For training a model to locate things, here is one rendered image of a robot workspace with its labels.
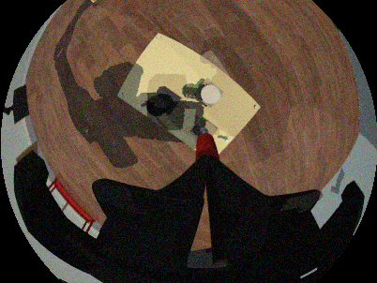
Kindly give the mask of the pale yellow rectangular board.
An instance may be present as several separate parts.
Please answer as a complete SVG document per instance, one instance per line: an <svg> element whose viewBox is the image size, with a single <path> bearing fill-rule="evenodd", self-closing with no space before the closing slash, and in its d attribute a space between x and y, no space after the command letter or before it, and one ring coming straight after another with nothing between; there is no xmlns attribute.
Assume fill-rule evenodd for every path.
<svg viewBox="0 0 377 283"><path fill-rule="evenodd" d="M219 160L261 108L233 78L176 40L155 36L117 94L196 149Z"/></svg>

